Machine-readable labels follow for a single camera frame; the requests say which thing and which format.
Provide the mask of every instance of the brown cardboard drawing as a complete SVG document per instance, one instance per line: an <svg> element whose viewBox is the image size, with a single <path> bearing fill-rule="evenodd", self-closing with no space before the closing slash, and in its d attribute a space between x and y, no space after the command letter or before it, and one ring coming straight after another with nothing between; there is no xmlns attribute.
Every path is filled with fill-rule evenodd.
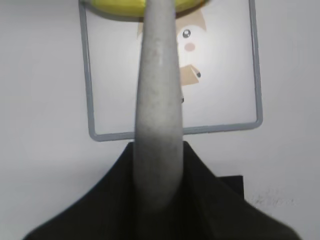
<svg viewBox="0 0 320 240"><path fill-rule="evenodd" d="M183 43L178 41L178 44L184 44L181 51L191 53L196 50L197 46L192 40L188 40L192 35L192 31L190 30L190 26L196 26L201 28L204 31L207 31L206 22L204 16L201 12L201 9L197 9L189 14L183 15L176 19L176 36L177 38L182 37ZM139 23L138 25L138 33L139 36L143 32L143 23ZM182 66L180 63L180 81L182 86L192 85L199 83L199 79L201 78L201 72L192 64L187 64Z"/></svg>

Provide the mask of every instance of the pink cheek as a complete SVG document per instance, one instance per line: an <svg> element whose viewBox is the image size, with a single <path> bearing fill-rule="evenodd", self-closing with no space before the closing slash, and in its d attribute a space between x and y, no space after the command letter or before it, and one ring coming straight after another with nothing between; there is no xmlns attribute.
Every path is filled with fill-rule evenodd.
<svg viewBox="0 0 320 240"><path fill-rule="evenodd" d="M192 52L196 49L196 46L193 43L188 43L184 46L184 49L188 52Z"/></svg>

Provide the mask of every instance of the whiteboard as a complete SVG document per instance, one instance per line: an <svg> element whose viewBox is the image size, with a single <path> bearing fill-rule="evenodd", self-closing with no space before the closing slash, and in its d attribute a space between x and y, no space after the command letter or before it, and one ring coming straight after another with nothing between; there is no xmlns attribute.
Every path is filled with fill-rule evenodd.
<svg viewBox="0 0 320 240"><path fill-rule="evenodd" d="M185 134L262 123L254 3L212 0L177 18ZM97 141L133 138L143 23L84 5L80 15L90 135Z"/></svg>

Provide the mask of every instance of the gray tapered post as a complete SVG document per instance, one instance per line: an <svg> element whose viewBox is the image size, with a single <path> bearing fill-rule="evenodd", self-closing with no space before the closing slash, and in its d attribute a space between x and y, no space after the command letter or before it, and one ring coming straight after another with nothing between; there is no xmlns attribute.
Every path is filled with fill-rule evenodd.
<svg viewBox="0 0 320 240"><path fill-rule="evenodd" d="M139 211L164 209L183 176L175 0L147 0L137 89L133 178Z"/></svg>

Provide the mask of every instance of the cartoon eye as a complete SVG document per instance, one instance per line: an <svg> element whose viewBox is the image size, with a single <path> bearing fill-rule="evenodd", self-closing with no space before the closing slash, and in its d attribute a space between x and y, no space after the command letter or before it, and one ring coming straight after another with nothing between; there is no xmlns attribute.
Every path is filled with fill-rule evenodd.
<svg viewBox="0 0 320 240"><path fill-rule="evenodd" d="M189 29L186 29L186 30L183 31L182 36L183 36L185 39L189 38L190 35L191 35L191 31L190 31Z"/></svg>

